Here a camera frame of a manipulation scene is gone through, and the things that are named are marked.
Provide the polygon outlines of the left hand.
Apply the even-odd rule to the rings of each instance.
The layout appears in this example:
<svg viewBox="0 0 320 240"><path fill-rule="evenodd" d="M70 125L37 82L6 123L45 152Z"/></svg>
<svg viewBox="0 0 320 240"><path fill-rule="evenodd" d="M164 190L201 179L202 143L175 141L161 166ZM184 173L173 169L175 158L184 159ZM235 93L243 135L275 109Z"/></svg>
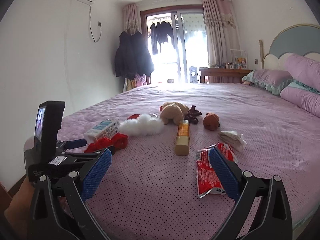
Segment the left hand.
<svg viewBox="0 0 320 240"><path fill-rule="evenodd" d="M28 216L34 187L26 177L19 191L14 195L4 216L20 239L27 239Z"/></svg>

